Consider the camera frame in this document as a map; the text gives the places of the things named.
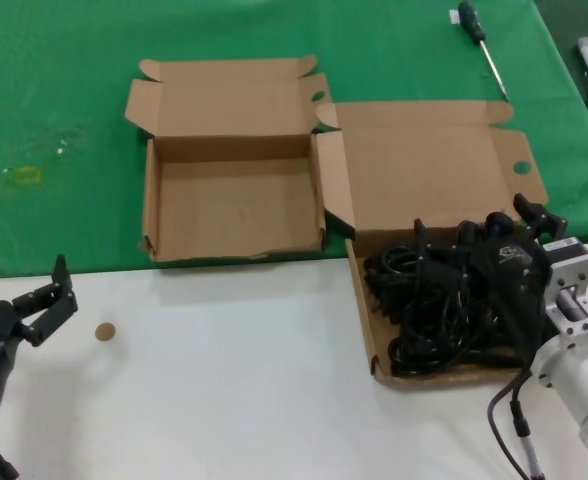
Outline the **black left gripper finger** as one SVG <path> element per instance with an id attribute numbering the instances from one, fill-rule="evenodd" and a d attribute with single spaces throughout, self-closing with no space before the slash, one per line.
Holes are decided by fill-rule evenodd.
<path id="1" fill-rule="evenodd" d="M 21 338 L 33 347 L 42 345 L 63 326 L 78 311 L 65 256 L 57 256 L 49 284 L 13 299 L 12 305 L 21 320 L 39 313 L 31 324 L 20 324 Z"/>

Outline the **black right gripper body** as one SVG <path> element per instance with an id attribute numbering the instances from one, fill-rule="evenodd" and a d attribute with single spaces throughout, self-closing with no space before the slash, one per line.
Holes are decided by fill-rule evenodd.
<path id="1" fill-rule="evenodd" d="M 533 254 L 514 235 L 474 232 L 469 265 L 511 345 L 531 363 L 544 330 L 543 293 Z"/>

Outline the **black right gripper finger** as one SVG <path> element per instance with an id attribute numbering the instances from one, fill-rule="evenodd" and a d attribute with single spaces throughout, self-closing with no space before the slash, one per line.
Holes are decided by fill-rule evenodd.
<path id="1" fill-rule="evenodd" d="M 513 199 L 513 207 L 526 225 L 529 241 L 539 241 L 542 236 L 551 241 L 566 237 L 567 220 L 550 213 L 544 205 L 530 202 L 522 193 L 517 193 Z"/>
<path id="2" fill-rule="evenodd" d="M 471 248 L 462 244 L 433 245 L 421 219 L 414 220 L 416 274 L 427 281 L 468 281 Z"/>

